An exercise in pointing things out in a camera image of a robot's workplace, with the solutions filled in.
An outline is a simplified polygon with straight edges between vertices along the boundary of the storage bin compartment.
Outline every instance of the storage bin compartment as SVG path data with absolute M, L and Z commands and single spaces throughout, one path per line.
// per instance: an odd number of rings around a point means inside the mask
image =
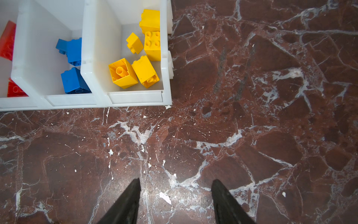
M 73 66 L 55 48 L 58 39 L 82 37 L 83 10 L 84 0 L 19 3 L 11 77 L 41 108 L 73 105 L 76 101 L 82 105 L 83 101 L 89 103 L 89 97 L 91 105 L 96 104 L 93 96 L 65 95 L 61 74 Z
M 0 35 L 3 33 L 7 22 L 16 23 L 18 17 L 18 1 L 0 2 Z M 12 62 L 0 57 L 0 111 L 36 109 L 36 103 L 28 96 L 7 97 L 8 84 L 11 75 Z
M 113 83 L 108 65 L 122 58 L 130 64 L 146 55 L 133 54 L 127 47 L 126 39 L 133 32 L 142 44 L 144 34 L 139 27 L 144 9 L 160 10 L 161 51 L 168 55 L 167 0 L 91 0 L 86 1 L 83 18 L 81 74 L 91 91 L 103 105 L 163 105 L 161 94 L 169 94 L 167 105 L 171 104 L 169 75 L 162 74 L 162 61 L 151 61 L 160 81 L 146 89 L 140 82 L 123 89 Z

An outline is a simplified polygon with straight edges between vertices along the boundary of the toy block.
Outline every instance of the toy block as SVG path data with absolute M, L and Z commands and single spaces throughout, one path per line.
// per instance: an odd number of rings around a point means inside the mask
M 139 22 L 142 32 L 160 31 L 160 11 L 145 9 Z
M 160 61 L 160 32 L 145 32 L 144 51 L 150 61 Z
M 14 81 L 9 78 L 8 97 L 28 96 Z
M 56 49 L 61 54 L 67 55 L 67 61 L 73 66 L 81 65 L 82 38 L 65 41 L 58 39 Z
M 61 74 L 66 94 L 91 93 L 78 68 L 72 68 Z
M 139 54 L 143 50 L 143 44 L 140 41 L 139 37 L 132 33 L 127 38 L 127 47 L 131 50 L 131 52 Z
M 159 77 L 147 55 L 140 57 L 138 61 L 134 61 L 132 67 L 144 87 L 149 88 L 159 81 Z
M 67 55 L 67 41 L 58 39 L 56 49 L 58 49 L 61 54 Z
M 108 67 L 114 84 L 126 89 L 138 83 L 133 67 L 125 58 L 108 65 Z
M 0 38 L 0 57 L 13 60 L 16 24 L 8 21 Z

